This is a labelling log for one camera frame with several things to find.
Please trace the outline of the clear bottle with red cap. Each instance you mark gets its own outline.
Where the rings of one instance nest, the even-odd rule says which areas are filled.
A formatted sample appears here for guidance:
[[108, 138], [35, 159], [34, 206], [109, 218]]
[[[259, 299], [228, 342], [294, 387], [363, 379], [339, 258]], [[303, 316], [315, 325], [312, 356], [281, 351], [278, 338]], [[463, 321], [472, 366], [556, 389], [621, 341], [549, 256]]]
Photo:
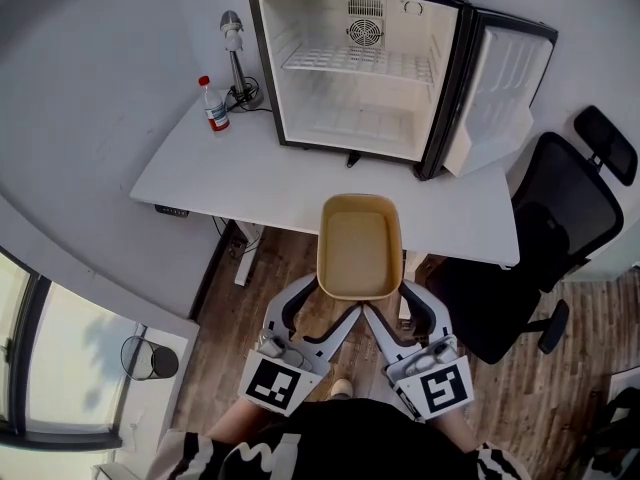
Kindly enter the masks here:
[[203, 108], [211, 129], [214, 132], [226, 130], [230, 126], [230, 121], [219, 91], [211, 85], [208, 76], [201, 76], [198, 83], [202, 90]]

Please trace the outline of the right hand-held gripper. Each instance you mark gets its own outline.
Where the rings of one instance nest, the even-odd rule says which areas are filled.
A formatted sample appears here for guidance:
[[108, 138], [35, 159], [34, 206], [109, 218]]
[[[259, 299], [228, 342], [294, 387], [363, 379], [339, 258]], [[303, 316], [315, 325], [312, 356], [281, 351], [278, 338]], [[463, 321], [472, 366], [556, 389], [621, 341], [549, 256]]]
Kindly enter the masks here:
[[[474, 400], [469, 362], [458, 355], [447, 307], [413, 281], [403, 280], [399, 294], [409, 311], [414, 340], [401, 340], [377, 307], [363, 306], [368, 326], [389, 363], [383, 372], [392, 390], [416, 421], [469, 404]], [[433, 342], [423, 349], [420, 344]]]

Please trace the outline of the tan paper bowl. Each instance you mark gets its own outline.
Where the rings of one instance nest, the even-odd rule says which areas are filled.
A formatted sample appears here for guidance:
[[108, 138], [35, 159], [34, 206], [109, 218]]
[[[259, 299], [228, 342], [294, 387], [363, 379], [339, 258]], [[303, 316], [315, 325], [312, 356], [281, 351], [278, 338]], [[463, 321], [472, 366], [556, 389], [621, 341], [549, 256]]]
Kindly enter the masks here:
[[403, 247], [397, 209], [385, 197], [338, 194], [322, 208], [317, 278], [330, 297], [385, 299], [403, 279]]

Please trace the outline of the person's black white patterned top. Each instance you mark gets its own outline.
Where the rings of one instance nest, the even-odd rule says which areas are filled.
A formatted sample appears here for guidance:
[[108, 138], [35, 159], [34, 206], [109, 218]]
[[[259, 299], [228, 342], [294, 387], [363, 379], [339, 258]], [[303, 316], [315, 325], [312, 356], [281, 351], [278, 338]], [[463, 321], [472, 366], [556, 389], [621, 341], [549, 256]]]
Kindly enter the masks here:
[[145, 480], [531, 480], [509, 452], [463, 453], [434, 425], [366, 398], [306, 402], [247, 441], [168, 431]]

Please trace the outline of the silver desk lamp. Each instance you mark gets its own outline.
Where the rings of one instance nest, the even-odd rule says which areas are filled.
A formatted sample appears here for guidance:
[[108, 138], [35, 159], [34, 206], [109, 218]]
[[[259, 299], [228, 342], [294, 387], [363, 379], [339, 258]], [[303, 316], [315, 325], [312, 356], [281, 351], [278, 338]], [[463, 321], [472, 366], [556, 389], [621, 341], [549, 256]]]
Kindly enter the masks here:
[[224, 35], [225, 50], [229, 54], [233, 84], [225, 97], [225, 105], [229, 112], [256, 111], [264, 101], [258, 82], [244, 75], [238, 52], [243, 48], [240, 33], [243, 24], [238, 15], [227, 10], [221, 16], [220, 31]]

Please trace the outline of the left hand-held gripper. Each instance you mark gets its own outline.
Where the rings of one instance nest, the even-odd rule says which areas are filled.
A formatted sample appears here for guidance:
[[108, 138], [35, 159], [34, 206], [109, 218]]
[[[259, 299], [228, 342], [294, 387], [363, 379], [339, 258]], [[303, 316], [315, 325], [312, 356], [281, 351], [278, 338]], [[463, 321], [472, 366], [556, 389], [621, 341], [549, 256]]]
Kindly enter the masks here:
[[303, 336], [291, 346], [295, 317], [318, 288], [315, 274], [305, 275], [280, 291], [268, 304], [263, 327], [245, 362], [238, 395], [263, 409], [290, 416], [323, 380], [329, 362], [361, 316], [354, 304], [320, 337]]

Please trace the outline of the black mesh office chair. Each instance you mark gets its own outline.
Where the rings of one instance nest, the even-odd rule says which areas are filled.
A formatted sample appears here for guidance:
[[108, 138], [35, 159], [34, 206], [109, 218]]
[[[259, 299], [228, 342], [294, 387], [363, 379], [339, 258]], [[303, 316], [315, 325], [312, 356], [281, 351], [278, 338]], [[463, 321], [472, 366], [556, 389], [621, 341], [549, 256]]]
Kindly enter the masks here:
[[631, 185], [636, 149], [595, 106], [575, 117], [574, 129], [591, 157], [560, 135], [543, 133], [511, 199], [518, 264], [503, 269], [446, 258], [427, 277], [426, 287], [448, 308], [458, 340], [487, 364], [499, 362], [523, 333], [539, 333], [539, 349], [551, 353], [565, 333], [569, 306], [560, 300], [550, 317], [533, 320], [542, 294], [623, 228], [623, 211], [600, 170]]

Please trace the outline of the white mini fridge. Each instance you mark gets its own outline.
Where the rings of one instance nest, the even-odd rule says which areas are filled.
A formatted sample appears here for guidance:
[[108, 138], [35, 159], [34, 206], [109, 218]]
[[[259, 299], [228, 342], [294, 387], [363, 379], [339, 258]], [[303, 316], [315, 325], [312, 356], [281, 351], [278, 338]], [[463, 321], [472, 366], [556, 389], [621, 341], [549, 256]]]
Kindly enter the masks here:
[[[397, 161], [421, 180], [461, 177], [518, 150], [558, 34], [468, 0], [249, 0], [285, 146]], [[302, 47], [426, 57], [433, 85], [286, 70]]]

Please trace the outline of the person's right forearm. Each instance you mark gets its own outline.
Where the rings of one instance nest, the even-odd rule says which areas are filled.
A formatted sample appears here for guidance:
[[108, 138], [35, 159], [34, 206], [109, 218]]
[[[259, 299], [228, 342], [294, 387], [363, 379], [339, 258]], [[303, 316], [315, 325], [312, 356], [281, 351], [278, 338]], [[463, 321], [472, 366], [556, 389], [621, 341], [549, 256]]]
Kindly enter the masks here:
[[434, 421], [434, 425], [463, 453], [478, 447], [475, 435], [460, 409], [453, 409]]

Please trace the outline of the person's left forearm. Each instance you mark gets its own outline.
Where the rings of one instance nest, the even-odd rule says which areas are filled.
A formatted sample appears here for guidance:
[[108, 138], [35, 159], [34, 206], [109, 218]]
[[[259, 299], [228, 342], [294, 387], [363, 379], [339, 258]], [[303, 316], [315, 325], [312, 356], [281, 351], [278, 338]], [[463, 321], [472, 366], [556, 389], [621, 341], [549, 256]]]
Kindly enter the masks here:
[[239, 398], [206, 433], [209, 439], [237, 445], [247, 441], [267, 425], [272, 417], [268, 410]]

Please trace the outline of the dark framed window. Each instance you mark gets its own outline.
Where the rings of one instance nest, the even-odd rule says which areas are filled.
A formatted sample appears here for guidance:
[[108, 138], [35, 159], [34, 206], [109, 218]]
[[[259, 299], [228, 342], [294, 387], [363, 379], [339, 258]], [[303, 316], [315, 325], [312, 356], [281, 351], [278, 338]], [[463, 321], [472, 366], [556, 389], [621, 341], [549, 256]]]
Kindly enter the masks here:
[[120, 347], [136, 329], [0, 248], [0, 446], [121, 447]]

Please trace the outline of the white desk leg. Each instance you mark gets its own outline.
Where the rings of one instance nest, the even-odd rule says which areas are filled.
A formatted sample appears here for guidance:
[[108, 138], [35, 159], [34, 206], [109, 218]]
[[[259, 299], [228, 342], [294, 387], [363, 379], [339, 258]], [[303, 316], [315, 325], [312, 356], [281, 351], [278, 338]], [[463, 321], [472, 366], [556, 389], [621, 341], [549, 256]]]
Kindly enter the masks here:
[[[424, 252], [407, 251], [404, 263], [404, 279], [414, 282], [416, 272], [425, 260], [427, 254]], [[408, 303], [404, 298], [400, 300], [398, 319], [408, 321], [411, 318]]]
[[248, 282], [255, 256], [263, 237], [264, 227], [244, 221], [237, 221], [236, 226], [244, 235], [247, 243], [241, 253], [234, 282], [236, 285], [245, 286]]

